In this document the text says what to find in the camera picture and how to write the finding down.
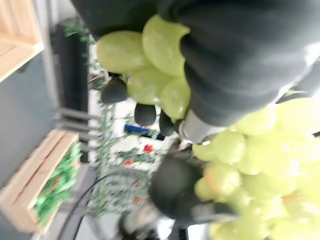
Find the gray wall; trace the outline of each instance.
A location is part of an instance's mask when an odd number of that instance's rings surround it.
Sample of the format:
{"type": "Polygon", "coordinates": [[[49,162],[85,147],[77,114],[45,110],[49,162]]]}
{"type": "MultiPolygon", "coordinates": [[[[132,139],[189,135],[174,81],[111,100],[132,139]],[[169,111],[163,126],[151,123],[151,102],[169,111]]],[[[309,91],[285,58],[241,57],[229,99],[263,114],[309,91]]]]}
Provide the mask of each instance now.
{"type": "MultiPolygon", "coordinates": [[[[54,128],[53,105],[48,94],[41,55],[24,72],[15,72],[0,83],[0,188],[54,128]]],[[[24,240],[0,215],[5,240],[24,240]]]]}

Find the black cable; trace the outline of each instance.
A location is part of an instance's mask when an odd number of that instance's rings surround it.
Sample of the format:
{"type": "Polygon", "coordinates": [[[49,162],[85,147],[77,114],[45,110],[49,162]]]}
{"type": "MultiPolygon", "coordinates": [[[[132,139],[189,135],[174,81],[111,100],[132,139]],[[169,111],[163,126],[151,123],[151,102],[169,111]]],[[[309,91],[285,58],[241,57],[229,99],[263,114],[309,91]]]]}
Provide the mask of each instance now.
{"type": "Polygon", "coordinates": [[[102,180],[104,180],[104,179],[106,179],[106,178],[108,178],[108,177],[110,177],[112,175],[117,175],[117,174],[120,174],[120,173],[123,173],[123,171],[114,171],[114,172],[111,172],[111,173],[99,178],[79,197],[78,201],[74,204],[74,206],[70,210],[68,216],[66,217],[66,220],[65,220],[65,222],[64,222],[64,224],[62,226],[62,229],[61,229],[61,231],[59,233],[59,236],[58,236],[57,240],[62,240],[62,236],[64,235],[64,233],[65,233],[65,231],[67,229],[67,226],[68,226],[68,223],[69,223],[71,217],[73,216],[75,210],[79,206],[79,204],[82,201],[82,199],[87,195],[87,193],[90,192],[93,189],[93,187],[95,185],[97,185],[98,183],[100,183],[102,180]]]}

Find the green foliage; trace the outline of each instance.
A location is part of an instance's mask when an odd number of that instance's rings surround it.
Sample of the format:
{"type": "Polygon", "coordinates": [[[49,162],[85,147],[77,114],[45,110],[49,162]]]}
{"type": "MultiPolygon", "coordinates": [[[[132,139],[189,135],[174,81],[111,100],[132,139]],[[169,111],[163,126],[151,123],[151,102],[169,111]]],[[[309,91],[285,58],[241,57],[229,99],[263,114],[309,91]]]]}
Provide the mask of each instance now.
{"type": "Polygon", "coordinates": [[[45,226],[51,213],[70,196],[78,172],[73,163],[80,157],[80,143],[73,144],[44,185],[34,205],[40,225],[45,226]]]}

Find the wooden crate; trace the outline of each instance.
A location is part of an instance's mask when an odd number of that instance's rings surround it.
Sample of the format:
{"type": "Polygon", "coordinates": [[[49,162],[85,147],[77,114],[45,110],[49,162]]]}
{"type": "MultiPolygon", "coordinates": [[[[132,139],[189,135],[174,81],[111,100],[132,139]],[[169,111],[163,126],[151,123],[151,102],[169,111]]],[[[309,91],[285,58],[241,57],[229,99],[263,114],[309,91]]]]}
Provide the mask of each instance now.
{"type": "Polygon", "coordinates": [[[0,0],[0,82],[43,48],[33,0],[0,0]]]}
{"type": "Polygon", "coordinates": [[[48,230],[56,212],[47,226],[39,226],[34,205],[63,156],[78,140],[76,133],[52,130],[0,191],[0,211],[18,231],[44,234],[48,230]]]}

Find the red flower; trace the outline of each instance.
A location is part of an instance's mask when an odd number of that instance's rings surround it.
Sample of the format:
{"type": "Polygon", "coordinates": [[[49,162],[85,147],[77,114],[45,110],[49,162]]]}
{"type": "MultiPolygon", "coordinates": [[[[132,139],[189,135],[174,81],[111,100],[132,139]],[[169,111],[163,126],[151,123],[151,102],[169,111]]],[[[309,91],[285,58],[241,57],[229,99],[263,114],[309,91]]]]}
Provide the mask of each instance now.
{"type": "Polygon", "coordinates": [[[140,197],[140,196],[135,197],[133,200],[134,204],[139,204],[139,203],[141,203],[141,201],[142,201],[142,197],[140,197]]]}
{"type": "Polygon", "coordinates": [[[134,163],[132,159],[129,159],[123,163],[124,166],[131,166],[134,163]]]}
{"type": "Polygon", "coordinates": [[[148,154],[151,153],[153,150],[154,150],[154,147],[152,145],[149,145],[149,144],[145,145],[144,149],[143,149],[143,151],[145,153],[148,153],[148,154]]]}

